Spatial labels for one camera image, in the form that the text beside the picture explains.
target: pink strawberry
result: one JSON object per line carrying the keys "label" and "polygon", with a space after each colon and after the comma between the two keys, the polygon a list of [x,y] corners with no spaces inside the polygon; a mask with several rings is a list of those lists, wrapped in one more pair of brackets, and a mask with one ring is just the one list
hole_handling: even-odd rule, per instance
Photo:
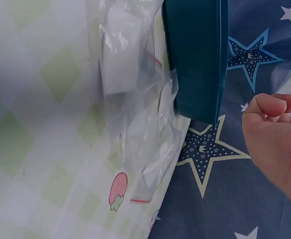
{"label": "pink strawberry", "polygon": [[124,201],[124,195],[126,193],[128,186],[128,177],[125,173],[119,173],[110,189],[109,194],[109,204],[110,204],[110,210],[111,211],[117,211],[119,209],[119,206]]}

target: green checkered pattern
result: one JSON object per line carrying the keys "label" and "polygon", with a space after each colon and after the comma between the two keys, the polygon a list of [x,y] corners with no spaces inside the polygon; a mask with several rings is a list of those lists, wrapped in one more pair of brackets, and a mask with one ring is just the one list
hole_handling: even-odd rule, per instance
{"label": "green checkered pattern", "polygon": [[[0,0],[0,239],[146,239],[161,206],[176,160],[151,203],[129,202],[139,175],[128,174],[124,201],[110,210],[120,171],[96,104],[98,6]],[[167,69],[160,13],[155,50]],[[188,124],[174,122],[184,136]]]}

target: navy blue fabric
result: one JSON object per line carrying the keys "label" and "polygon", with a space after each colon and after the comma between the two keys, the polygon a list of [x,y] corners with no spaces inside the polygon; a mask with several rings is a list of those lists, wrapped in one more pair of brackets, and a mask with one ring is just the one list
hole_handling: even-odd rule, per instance
{"label": "navy blue fabric", "polygon": [[[229,0],[221,117],[216,129],[191,122],[150,239],[291,239],[291,202],[247,159],[241,125],[246,103],[274,93],[291,69],[291,22],[280,20],[281,6],[291,0]],[[244,72],[237,65],[248,52],[258,62]]]}

